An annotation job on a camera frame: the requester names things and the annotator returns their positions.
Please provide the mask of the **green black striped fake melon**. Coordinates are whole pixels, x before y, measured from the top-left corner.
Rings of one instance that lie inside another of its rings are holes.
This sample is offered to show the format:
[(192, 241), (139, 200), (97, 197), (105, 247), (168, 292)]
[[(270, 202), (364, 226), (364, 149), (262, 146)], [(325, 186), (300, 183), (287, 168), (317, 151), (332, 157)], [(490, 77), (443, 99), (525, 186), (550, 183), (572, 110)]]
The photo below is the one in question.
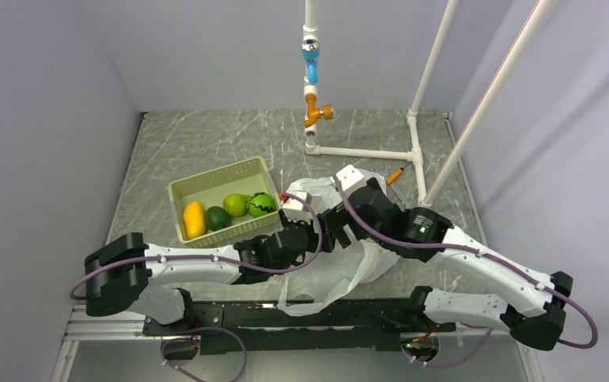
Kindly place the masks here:
[(277, 209), (275, 200), (267, 193), (255, 193), (248, 198), (248, 214), (254, 218), (265, 216)]

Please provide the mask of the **white plastic bag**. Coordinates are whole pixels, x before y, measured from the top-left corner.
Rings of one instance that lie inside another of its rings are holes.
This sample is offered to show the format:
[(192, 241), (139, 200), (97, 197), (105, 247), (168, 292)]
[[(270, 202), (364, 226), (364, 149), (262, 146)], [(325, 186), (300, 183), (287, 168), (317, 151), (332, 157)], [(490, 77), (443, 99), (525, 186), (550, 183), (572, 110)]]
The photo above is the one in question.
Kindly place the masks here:
[(306, 267), (285, 275), (277, 308), (292, 317), (317, 314), (357, 286), (378, 279), (398, 259), (371, 240), (321, 252)]

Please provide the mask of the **light green fake fruit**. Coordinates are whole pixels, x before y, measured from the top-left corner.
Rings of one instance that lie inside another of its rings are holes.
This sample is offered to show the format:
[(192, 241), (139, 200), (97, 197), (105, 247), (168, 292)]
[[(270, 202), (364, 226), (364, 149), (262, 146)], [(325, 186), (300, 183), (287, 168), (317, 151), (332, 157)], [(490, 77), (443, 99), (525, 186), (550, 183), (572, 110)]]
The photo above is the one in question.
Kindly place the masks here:
[(251, 195), (232, 193), (223, 200), (223, 209), (232, 217), (242, 217), (248, 214), (248, 202)]

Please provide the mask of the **yellow fake fruit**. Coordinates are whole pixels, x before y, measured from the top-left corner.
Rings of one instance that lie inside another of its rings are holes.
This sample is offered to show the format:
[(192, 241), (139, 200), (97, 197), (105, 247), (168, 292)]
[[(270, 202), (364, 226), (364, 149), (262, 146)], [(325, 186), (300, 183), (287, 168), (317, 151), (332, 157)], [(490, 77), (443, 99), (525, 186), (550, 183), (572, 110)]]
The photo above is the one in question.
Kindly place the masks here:
[(182, 220), (188, 240), (201, 237), (207, 232), (205, 209), (199, 201), (193, 201), (185, 207), (182, 213)]

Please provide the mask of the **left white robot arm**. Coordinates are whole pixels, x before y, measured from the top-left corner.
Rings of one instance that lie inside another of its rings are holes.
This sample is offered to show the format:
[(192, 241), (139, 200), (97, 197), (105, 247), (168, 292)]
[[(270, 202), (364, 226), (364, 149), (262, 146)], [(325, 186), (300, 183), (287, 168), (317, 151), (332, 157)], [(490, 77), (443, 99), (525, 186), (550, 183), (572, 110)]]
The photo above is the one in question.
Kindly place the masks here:
[(146, 243), (140, 232), (127, 233), (86, 257), (81, 282), (86, 311), (91, 317), (131, 311), (184, 334), (196, 320), (191, 295), (166, 285), (264, 283), (305, 267), (334, 247), (319, 219), (287, 222), (271, 235), (218, 248), (167, 248)]

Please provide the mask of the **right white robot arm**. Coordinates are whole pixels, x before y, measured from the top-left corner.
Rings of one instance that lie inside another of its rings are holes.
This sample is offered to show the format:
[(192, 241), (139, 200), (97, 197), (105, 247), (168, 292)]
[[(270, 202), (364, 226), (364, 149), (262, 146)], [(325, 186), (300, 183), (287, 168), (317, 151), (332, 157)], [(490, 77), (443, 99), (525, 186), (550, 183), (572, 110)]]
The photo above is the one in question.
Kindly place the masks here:
[(573, 279), (525, 268), (474, 240), (428, 208), (402, 210), (374, 179), (335, 174), (330, 179), (341, 201), (324, 212), (332, 232), (349, 227), (356, 240), (372, 240), (403, 259), (450, 268), (481, 283), (487, 294), (446, 292), (416, 286), (405, 307), (415, 330), (467, 324), (503, 330), (533, 349), (565, 344), (566, 312)]

